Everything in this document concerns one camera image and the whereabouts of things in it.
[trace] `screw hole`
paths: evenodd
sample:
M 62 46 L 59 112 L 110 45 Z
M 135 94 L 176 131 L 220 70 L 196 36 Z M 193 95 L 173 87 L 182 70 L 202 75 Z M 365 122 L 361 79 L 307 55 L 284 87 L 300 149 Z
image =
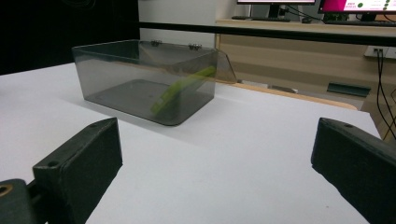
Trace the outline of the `screw hole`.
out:
M 0 194 L 6 192 L 8 188 L 6 186 L 0 186 Z
M 0 197 L 8 194 L 12 190 L 12 185 L 0 185 Z
M 48 166 L 49 166 L 49 167 L 54 167 L 54 166 L 56 166 L 56 165 L 58 165 L 58 164 L 59 164 L 59 162 L 57 162 L 57 161 L 50 161 L 49 164 L 48 164 Z

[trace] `black wall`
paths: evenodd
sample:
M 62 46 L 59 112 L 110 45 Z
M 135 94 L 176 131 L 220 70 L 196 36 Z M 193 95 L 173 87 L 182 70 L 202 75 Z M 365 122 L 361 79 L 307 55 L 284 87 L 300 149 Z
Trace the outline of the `black wall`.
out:
M 0 6 L 0 75 L 73 62 L 71 48 L 122 39 L 139 39 L 137 0 L 6 1 Z

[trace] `desk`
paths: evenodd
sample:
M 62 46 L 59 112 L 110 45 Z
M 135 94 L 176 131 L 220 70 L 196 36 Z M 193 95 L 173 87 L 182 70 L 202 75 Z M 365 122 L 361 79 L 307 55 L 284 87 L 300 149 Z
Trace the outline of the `desk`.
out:
M 128 23 L 131 28 L 139 27 L 190 31 L 195 33 L 260 36 L 280 39 L 396 47 L 395 31 L 392 27 L 384 27 L 387 28 L 386 30 L 382 30 L 383 27 L 381 27 L 381 31 L 379 31 L 373 28 L 353 28 L 351 26 L 338 26 L 338 28 L 334 29 L 334 25 L 324 24 L 314 29 L 312 29 L 312 24 L 303 24 L 302 27 L 304 27 L 304 29 L 301 29 L 302 27 L 298 26 L 300 23 L 297 22 L 275 21 L 254 21 L 257 23 L 251 23 L 251 21 L 217 20 L 215 26 L 143 21 L 125 22 Z
M 320 117 L 378 136 L 365 112 L 218 84 L 165 127 L 84 101 L 73 64 L 1 76 L 0 105 L 1 180 L 119 118 L 124 165 L 88 223 L 367 223 L 310 163 Z
M 385 137 L 388 128 L 376 106 L 378 65 L 376 58 L 364 56 L 367 46 L 353 43 L 362 36 L 396 37 L 394 27 L 342 26 L 326 24 L 302 24 L 298 22 L 233 21 L 218 20 L 219 26 L 255 28 L 308 34 L 326 34 L 335 37 L 333 43 L 274 39 L 257 36 L 217 35 L 217 48 L 227 53 L 238 79 L 308 91 L 330 97 L 342 97 L 363 101 L 361 110 L 369 112 L 377 129 Z M 343 34 L 355 37 L 352 44 L 338 44 Z M 382 84 L 390 106 L 394 103 L 390 94 L 396 88 L 396 61 L 386 59 L 382 73 Z M 330 83 L 345 86 L 360 86 L 371 89 L 367 97 L 329 92 Z M 387 111 L 385 101 L 380 101 L 382 111 Z M 384 112 L 387 119 L 390 115 Z

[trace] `monitor screen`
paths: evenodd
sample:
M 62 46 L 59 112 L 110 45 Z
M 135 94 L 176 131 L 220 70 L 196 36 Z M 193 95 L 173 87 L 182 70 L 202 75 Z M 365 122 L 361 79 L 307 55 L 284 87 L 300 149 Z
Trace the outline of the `monitor screen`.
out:
M 320 13 L 395 14 L 396 0 L 321 0 Z
M 313 5 L 315 4 L 315 0 L 236 0 L 237 4 L 266 4 L 266 5 L 291 5 L 291 4 L 298 4 L 298 5 Z

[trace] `wall outlet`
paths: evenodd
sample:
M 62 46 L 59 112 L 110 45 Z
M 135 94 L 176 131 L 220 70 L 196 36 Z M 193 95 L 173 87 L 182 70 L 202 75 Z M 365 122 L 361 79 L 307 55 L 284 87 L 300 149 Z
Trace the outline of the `wall outlet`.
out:
M 367 50 L 364 53 L 364 56 L 366 56 L 366 57 L 377 57 L 377 53 L 376 53 L 377 49 L 382 49 L 382 55 L 384 55 L 384 57 L 385 57 L 387 55 L 387 53 L 388 53 L 389 47 L 369 46 L 369 47 L 367 47 Z
M 391 59 L 396 59 L 396 48 L 389 48 L 385 57 L 391 58 Z

